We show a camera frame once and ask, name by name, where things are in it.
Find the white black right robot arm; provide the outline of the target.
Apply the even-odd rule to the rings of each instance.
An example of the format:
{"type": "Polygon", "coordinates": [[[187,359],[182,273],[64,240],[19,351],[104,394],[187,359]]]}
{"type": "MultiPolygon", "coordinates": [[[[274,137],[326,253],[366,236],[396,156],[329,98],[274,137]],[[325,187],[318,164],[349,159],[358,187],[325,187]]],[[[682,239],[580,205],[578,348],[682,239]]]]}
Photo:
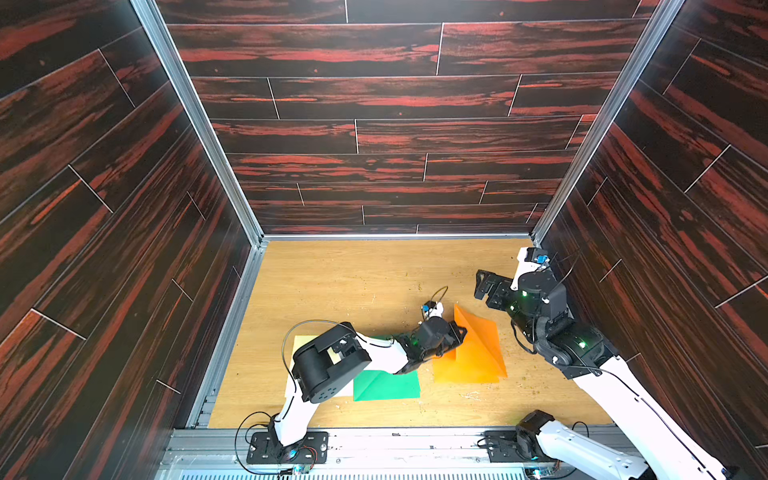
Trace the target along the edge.
{"type": "Polygon", "coordinates": [[[516,427],[517,454],[561,461],[594,479],[745,479],[694,441],[640,384],[595,327],[575,320],[564,284],[548,269],[510,279],[480,270],[474,296],[506,312],[543,358],[587,393],[637,450],[627,455],[535,410],[516,427]]]}

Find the green paper sheet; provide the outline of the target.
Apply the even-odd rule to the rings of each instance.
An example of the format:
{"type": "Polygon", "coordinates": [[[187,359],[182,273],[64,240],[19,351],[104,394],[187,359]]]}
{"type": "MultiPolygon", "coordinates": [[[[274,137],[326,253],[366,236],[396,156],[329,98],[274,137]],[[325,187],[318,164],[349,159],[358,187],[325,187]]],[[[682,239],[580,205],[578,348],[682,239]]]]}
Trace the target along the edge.
{"type": "Polygon", "coordinates": [[[365,370],[353,381],[355,402],[418,399],[420,396],[417,371],[394,375],[384,371],[365,370]]]}

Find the orange paper sheet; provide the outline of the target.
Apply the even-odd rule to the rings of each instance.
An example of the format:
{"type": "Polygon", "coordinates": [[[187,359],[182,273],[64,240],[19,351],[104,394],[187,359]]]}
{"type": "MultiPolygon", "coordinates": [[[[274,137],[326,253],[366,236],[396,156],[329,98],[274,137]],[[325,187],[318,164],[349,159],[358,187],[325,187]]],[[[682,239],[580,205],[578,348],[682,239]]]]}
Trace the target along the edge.
{"type": "Polygon", "coordinates": [[[434,380],[445,384],[499,383],[506,377],[504,365],[499,365],[485,353],[449,352],[432,361],[434,380]]]}
{"type": "Polygon", "coordinates": [[[467,335],[463,344],[451,352],[458,351],[464,354],[470,352],[485,353],[492,357],[499,365],[504,365],[507,377],[497,324],[491,320],[471,314],[458,304],[454,305],[454,320],[459,326],[467,329],[467,335]]]}

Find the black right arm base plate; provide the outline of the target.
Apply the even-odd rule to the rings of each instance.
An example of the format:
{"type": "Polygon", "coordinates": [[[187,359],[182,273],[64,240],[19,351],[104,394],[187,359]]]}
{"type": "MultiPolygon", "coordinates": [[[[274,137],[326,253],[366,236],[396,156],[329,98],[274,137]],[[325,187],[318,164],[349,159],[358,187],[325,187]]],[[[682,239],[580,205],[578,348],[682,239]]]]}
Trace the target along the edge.
{"type": "Polygon", "coordinates": [[[544,453],[536,436],[527,430],[486,431],[477,447],[488,453],[492,463],[554,462],[544,453]]]}

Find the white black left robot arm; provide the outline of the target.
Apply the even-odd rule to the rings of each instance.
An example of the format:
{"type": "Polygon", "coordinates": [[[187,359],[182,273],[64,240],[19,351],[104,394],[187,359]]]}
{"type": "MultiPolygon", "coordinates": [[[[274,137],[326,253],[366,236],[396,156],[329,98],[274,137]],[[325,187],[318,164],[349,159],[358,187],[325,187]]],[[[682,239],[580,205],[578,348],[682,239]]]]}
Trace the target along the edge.
{"type": "Polygon", "coordinates": [[[440,316],[385,339],[365,336],[349,322],[334,322],[292,354],[288,371],[293,392],[271,420],[270,432],[280,447],[293,446],[305,437],[318,406],[362,372],[409,374],[459,348],[467,334],[467,328],[440,316]]]}

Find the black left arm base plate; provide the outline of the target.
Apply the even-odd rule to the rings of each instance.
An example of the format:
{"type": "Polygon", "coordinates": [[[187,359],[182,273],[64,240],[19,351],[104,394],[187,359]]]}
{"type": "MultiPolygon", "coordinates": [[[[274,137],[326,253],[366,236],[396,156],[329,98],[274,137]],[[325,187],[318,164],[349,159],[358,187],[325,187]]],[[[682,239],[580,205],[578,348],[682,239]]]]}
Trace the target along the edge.
{"type": "Polygon", "coordinates": [[[283,445],[274,433],[253,432],[248,436],[248,465],[296,464],[315,465],[327,461],[329,433],[309,431],[301,440],[283,445]]]}

